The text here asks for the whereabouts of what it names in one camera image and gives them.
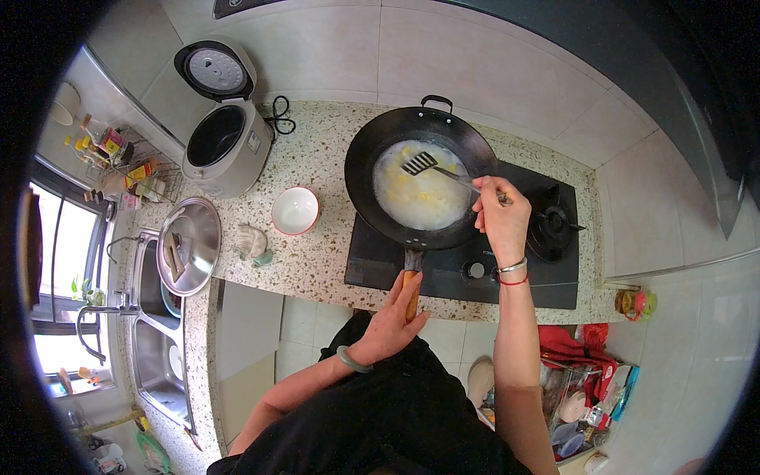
silver bangle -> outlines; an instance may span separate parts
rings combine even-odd
[[[367,374],[368,372],[372,371],[372,365],[369,366],[362,366],[356,361],[349,358],[349,356],[346,354],[346,350],[348,350],[348,347],[346,345],[340,345],[337,348],[337,356],[340,358],[340,361],[346,363],[346,366],[351,368],[352,370],[356,372],[361,372],[364,374]]]
[[[511,266],[509,266],[508,268],[501,268],[501,269],[499,269],[499,273],[500,273],[500,274],[505,274],[505,273],[507,273],[507,272],[516,271],[517,269],[519,269],[519,268],[523,268],[523,267],[525,267],[526,265],[527,265],[527,257],[523,258],[523,260],[522,260],[522,261],[519,261],[519,262],[518,262],[517,264],[515,264],[515,265],[511,265]]]

wok side handle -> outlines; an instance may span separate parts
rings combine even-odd
[[[449,99],[446,99],[443,96],[436,96],[435,94],[430,94],[428,96],[424,96],[423,99],[420,101],[420,104],[422,104],[422,107],[425,106],[425,103],[429,100],[434,100],[437,103],[444,103],[447,106],[451,107],[451,109],[448,111],[449,114],[454,113],[454,103],[451,102]]]
[[[404,287],[407,286],[410,280],[412,280],[412,277],[417,275],[417,271],[405,271],[404,272]],[[414,290],[414,293],[412,294],[412,299],[409,301],[409,305],[407,306],[407,323],[414,320],[414,317],[417,315],[417,300],[420,297],[420,286],[417,286],[417,288]]]

rice cooker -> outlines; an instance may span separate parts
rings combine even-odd
[[[217,101],[192,133],[182,174],[216,198],[235,198],[261,175],[272,130],[251,102],[256,70],[226,36],[208,36],[174,56],[174,67],[196,93]]]

white bowl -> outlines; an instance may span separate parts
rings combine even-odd
[[[50,106],[50,117],[61,125],[71,125],[74,123],[79,104],[79,93],[74,86],[62,82]]]
[[[319,200],[312,190],[295,186],[280,193],[272,204],[272,223],[282,234],[298,236],[317,222]]]

soup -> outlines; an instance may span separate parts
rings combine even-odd
[[[467,171],[450,150],[430,142],[399,142],[382,153],[372,171],[372,184],[380,207],[397,223],[415,230],[442,230],[459,220],[470,205],[470,190],[433,169],[417,176],[401,165],[427,152],[438,166],[457,175]]]

